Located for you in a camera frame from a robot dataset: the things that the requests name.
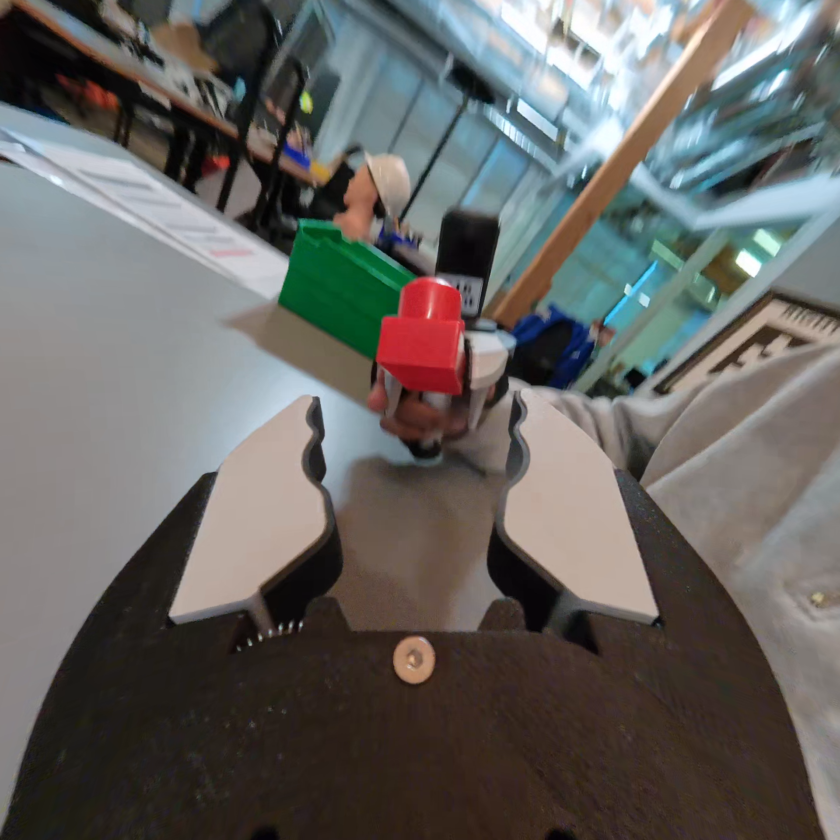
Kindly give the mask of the printed paper sheets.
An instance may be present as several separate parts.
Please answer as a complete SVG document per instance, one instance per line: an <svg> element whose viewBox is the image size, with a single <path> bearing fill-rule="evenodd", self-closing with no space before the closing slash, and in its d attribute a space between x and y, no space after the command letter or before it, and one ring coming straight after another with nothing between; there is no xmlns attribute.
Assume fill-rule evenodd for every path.
<svg viewBox="0 0 840 840"><path fill-rule="evenodd" d="M2 128L2 155L267 300L278 300L288 258L138 164Z"/></svg>

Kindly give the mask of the red toy building block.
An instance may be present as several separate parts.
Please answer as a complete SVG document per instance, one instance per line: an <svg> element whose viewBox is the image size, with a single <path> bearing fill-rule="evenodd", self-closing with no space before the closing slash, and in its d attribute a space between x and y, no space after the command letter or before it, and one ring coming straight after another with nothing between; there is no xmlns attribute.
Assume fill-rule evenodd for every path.
<svg viewBox="0 0 840 840"><path fill-rule="evenodd" d="M396 314L381 322L375 360L408 391L460 395L466 377L460 292L436 277L408 282Z"/></svg>

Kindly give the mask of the green plastic bin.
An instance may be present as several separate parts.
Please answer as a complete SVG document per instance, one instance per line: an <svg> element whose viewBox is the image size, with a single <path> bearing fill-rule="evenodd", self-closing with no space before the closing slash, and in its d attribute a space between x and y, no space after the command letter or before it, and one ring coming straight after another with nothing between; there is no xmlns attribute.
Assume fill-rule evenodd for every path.
<svg viewBox="0 0 840 840"><path fill-rule="evenodd" d="M415 278L331 222L302 219L278 303L373 360L383 319L396 314L402 289Z"/></svg>

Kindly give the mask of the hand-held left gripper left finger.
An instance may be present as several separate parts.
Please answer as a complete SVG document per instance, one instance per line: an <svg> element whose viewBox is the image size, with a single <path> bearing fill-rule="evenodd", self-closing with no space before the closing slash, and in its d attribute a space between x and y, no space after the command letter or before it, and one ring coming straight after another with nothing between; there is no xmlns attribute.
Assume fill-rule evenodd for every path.
<svg viewBox="0 0 840 840"><path fill-rule="evenodd" d="M291 403L219 467L169 617L183 625L246 613L258 634L293 633L343 569L323 485L322 407Z"/></svg>

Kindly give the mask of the blue jacket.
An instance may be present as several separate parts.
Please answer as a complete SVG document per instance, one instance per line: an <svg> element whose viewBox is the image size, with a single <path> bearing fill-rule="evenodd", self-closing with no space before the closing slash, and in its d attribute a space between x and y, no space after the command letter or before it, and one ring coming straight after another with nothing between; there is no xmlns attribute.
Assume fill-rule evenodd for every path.
<svg viewBox="0 0 840 840"><path fill-rule="evenodd" d="M595 353L615 337L603 320L586 324L549 304L523 317L511 331L516 347L507 365L509 378L564 391L572 387Z"/></svg>

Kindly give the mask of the person's right hand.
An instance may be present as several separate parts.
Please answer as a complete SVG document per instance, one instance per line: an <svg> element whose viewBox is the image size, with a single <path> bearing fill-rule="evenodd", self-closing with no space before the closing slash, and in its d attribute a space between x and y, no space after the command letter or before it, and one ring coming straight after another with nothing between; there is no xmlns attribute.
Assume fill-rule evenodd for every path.
<svg viewBox="0 0 840 840"><path fill-rule="evenodd" d="M403 391L394 414L388 414L388 405L384 379L378 375L371 386L367 406L379 416L381 429L404 445L431 438L447 442L467 434L469 403L465 400L455 399L449 408L442 410L426 403L417 392Z"/></svg>

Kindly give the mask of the framed marker board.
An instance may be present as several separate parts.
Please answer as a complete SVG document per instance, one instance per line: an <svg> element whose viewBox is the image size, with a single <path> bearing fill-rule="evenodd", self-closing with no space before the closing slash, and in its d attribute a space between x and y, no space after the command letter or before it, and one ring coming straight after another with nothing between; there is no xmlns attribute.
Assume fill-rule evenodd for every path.
<svg viewBox="0 0 840 840"><path fill-rule="evenodd" d="M746 371L805 345L837 346L838 307L771 290L652 386L665 395Z"/></svg>

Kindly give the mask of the black floor lamp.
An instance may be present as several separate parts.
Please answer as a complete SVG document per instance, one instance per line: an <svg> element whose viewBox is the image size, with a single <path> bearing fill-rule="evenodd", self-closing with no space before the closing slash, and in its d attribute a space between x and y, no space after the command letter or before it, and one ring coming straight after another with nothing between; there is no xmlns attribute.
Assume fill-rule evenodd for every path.
<svg viewBox="0 0 840 840"><path fill-rule="evenodd" d="M428 161L416 179L415 186L409 196L399 218L400 223L406 221L417 198L424 189L429 176L434 169L436 162L444 152L446 145L458 127L459 121L472 104L492 105L496 100L493 88L464 61L452 57L451 67L447 70L446 80L460 91L461 102L457 106L452 119L438 140Z"/></svg>

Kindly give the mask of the wooden pillar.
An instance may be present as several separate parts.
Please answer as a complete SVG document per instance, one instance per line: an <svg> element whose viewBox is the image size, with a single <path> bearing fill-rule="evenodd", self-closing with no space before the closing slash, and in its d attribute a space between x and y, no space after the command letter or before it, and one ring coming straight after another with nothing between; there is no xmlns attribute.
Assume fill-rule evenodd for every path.
<svg viewBox="0 0 840 840"><path fill-rule="evenodd" d="M608 204L625 186L689 97L711 77L754 14L749 2L716 2L677 62L616 142L570 210L547 237L517 282L488 311L511 328L549 292L554 275L573 254Z"/></svg>

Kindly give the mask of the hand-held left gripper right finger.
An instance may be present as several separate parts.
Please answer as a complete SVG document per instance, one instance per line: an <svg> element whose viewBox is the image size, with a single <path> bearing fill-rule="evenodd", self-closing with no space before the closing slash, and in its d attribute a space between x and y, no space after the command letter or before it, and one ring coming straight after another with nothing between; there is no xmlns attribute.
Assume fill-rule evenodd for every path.
<svg viewBox="0 0 840 840"><path fill-rule="evenodd" d="M659 609L613 462L534 390L514 395L487 568L528 631L581 614L654 625Z"/></svg>

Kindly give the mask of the person's right forearm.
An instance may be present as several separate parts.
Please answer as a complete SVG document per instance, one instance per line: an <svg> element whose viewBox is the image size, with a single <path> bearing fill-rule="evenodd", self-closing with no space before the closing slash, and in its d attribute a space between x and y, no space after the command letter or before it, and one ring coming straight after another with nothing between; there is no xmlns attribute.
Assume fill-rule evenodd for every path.
<svg viewBox="0 0 840 840"><path fill-rule="evenodd" d="M525 396L578 427L615 467L643 467L644 487L717 445L731 449L725 459L749 475L748 483L775 476L789 460L809 476L837 446L838 373L838 346L808 344L670 395L610 399L515 381L455 451L485 471L502 471L509 425Z"/></svg>

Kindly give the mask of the wooden desk with black legs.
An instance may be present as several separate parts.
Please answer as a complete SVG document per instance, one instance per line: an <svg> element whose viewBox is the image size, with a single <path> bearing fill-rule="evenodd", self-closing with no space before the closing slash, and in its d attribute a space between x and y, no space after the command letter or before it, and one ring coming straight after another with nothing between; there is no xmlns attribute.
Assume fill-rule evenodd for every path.
<svg viewBox="0 0 840 840"><path fill-rule="evenodd" d="M277 199L283 179L321 187L343 163L321 164L302 149L309 65L300 61L303 24L331 35L324 9L299 6L288 35L266 2L227 2L206 23L146 29L135 2L2 2L2 100L33 108L42 87L83 94L88 84L117 105L113 142L129 145L138 111L169 120L164 174L194 191L210 154L237 171L256 166L260 189Z"/></svg>

